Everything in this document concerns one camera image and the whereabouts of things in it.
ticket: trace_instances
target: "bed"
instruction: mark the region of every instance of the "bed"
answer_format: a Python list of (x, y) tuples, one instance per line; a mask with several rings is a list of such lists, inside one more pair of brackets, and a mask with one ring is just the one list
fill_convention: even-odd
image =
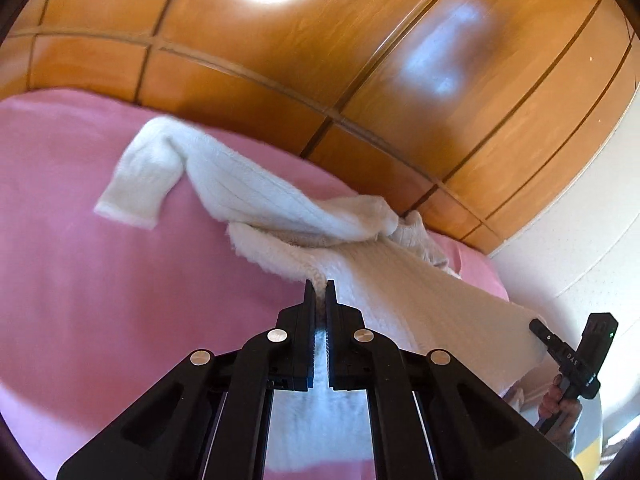
[[(154, 230), (92, 212), (124, 148), (158, 114), (69, 89), (0, 102), (0, 435), (9, 448), (13, 434), (46, 479), (190, 351), (235, 350), (302, 297), (302, 283), (234, 253), (186, 179)], [(312, 198), (354, 194), (306, 160), (206, 131)], [(463, 280), (507, 299), (485, 256), (433, 237)], [(265, 475), (373, 477), (370, 461)]]

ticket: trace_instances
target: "pink fabric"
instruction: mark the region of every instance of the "pink fabric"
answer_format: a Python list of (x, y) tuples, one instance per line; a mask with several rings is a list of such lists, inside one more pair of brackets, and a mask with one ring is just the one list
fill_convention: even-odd
[(489, 258), (449, 237), (437, 233), (430, 234), (447, 255), (449, 267), (455, 270), (464, 282), (509, 301), (507, 290)]
[[(48, 479), (190, 351), (240, 348), (303, 294), (302, 283), (236, 256), (186, 179), (153, 231), (92, 213), (124, 148), (155, 115), (63, 89), (0, 103), (0, 412)], [(311, 197), (354, 194), (295, 156), (208, 131)], [(487, 262), (465, 249), (463, 277), (497, 290)], [(373, 471), (329, 464), (267, 478), (367, 480)]]

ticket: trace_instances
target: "wooden headboard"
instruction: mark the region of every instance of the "wooden headboard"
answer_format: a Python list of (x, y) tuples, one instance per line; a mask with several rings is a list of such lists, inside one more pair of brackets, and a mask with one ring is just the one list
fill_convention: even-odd
[(228, 128), (485, 253), (639, 75), (614, 0), (30, 0), (0, 46), (0, 98), (83, 88)]

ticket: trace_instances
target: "white wall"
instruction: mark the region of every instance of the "white wall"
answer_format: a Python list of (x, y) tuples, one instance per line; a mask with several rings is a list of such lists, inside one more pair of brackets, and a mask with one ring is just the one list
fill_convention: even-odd
[[(591, 312), (620, 323), (600, 373), (604, 416), (640, 391), (640, 96), (609, 140), (546, 210), (492, 259), (512, 301), (529, 306), (571, 345)], [(525, 386), (557, 370), (549, 358)]]

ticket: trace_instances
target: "person's arm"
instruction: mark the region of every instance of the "person's arm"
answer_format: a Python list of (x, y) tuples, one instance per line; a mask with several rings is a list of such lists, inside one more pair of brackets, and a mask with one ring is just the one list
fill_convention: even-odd
[(562, 399), (562, 390), (559, 388), (562, 375), (554, 378), (553, 383), (549, 386), (549, 391), (545, 394), (538, 406), (538, 415), (541, 418), (550, 418), (557, 412), (565, 412), (567, 414), (564, 422), (557, 431), (549, 435), (547, 438), (550, 442), (562, 451), (569, 458), (574, 455), (575, 448), (575, 428), (580, 420), (582, 413), (582, 405), (577, 399)]

